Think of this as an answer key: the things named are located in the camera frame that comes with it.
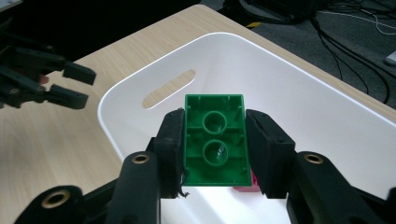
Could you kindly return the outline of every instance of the green toy brick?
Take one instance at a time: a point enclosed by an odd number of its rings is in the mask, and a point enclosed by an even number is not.
[[[243,95],[188,94],[185,186],[250,186]]]

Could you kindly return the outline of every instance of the white cable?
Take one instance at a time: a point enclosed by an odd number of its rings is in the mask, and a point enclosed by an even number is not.
[[[372,14],[372,16],[375,18],[375,21],[368,20],[368,19],[365,19],[365,18],[363,18],[363,17],[358,17],[358,16],[354,16],[354,15],[345,14],[345,13],[328,12],[328,11],[318,11],[318,12],[323,13],[323,14],[347,16],[347,17],[352,17],[352,18],[356,18],[356,19],[359,19],[359,20],[363,20],[363,21],[369,21],[369,22],[375,23],[376,30],[377,30],[379,33],[381,33],[381,34],[383,34],[383,35],[396,35],[396,33],[386,33],[386,32],[383,32],[381,29],[379,29],[378,24],[379,24],[379,25],[382,25],[382,26],[385,26],[385,27],[388,27],[388,28],[390,28],[390,29],[394,29],[394,30],[396,30],[396,27],[394,27],[394,26],[389,26],[389,25],[386,25],[386,24],[384,24],[384,23],[378,22],[378,17],[377,17],[376,15],[374,15],[374,14]]]

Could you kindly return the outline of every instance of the black robotic claw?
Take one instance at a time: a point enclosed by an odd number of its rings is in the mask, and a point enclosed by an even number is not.
[[[29,101],[84,108],[88,95],[57,85],[46,91],[40,80],[49,72],[64,70],[64,77],[92,85],[96,74],[90,68],[53,54],[49,46],[34,45],[32,40],[8,34],[9,23],[0,25],[0,108],[3,104],[20,108]]]

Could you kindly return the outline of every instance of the gray carpet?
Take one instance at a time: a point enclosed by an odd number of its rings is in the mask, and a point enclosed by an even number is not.
[[[267,15],[262,10],[248,6],[243,1],[241,0],[241,4],[249,11]],[[377,7],[377,4],[371,1],[365,0],[370,7]],[[383,0],[381,3],[396,7],[396,1],[393,0]],[[223,0],[202,0],[201,4],[219,10],[222,8]],[[317,13],[317,19],[321,29],[329,36],[390,72],[393,76],[396,76],[396,67],[384,64],[384,59],[396,50],[396,35],[381,34],[376,29],[375,23],[370,22],[375,20],[374,17],[364,13],[349,14],[349,16],[338,15],[323,10]],[[379,22],[396,27],[396,20],[379,20]],[[384,33],[396,33],[396,29],[393,28],[386,26],[379,26],[379,28]],[[298,55],[329,74],[342,79],[350,86],[368,93],[380,102],[384,102],[387,97],[387,88],[383,80],[385,79],[389,85],[387,105],[396,109],[396,78],[376,68],[379,73],[378,75],[366,66],[357,63],[339,50],[331,47],[336,55],[347,64],[345,65],[341,61],[338,61],[341,70],[340,73],[336,60],[323,47],[318,33],[310,21],[303,21],[296,25],[262,23],[260,26],[253,28],[252,31]],[[361,78],[348,68],[349,66]]]

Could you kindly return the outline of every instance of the white plastic bin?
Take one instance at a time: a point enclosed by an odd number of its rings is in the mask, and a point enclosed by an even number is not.
[[[186,71],[190,84],[154,107],[144,99]],[[111,88],[98,116],[123,159],[146,149],[163,116],[187,93],[241,93],[245,107],[269,114],[297,151],[328,157],[349,183],[381,198],[396,186],[396,124],[246,39],[204,35]],[[288,223],[284,200],[232,188],[184,188],[187,199],[162,200],[163,223]]]

